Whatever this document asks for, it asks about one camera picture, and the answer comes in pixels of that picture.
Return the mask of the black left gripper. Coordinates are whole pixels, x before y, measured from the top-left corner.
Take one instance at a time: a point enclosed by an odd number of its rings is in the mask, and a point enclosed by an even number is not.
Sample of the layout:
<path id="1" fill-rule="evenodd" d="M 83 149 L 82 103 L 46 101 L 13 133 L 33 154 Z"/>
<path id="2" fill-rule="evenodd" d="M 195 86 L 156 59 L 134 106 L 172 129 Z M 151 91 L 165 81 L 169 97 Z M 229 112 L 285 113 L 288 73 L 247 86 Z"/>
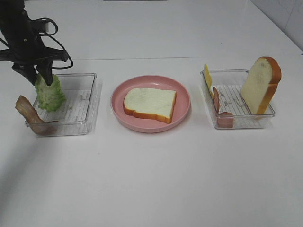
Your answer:
<path id="1" fill-rule="evenodd" d="M 31 20 L 25 11 L 23 0 L 0 2 L 0 30 L 6 40 L 0 59 L 14 62 L 12 69 L 35 84 L 37 73 L 50 86 L 53 82 L 53 61 L 66 62 L 66 50 L 44 45 L 42 36 L 52 37 L 58 31 L 57 24 L 46 17 Z"/>

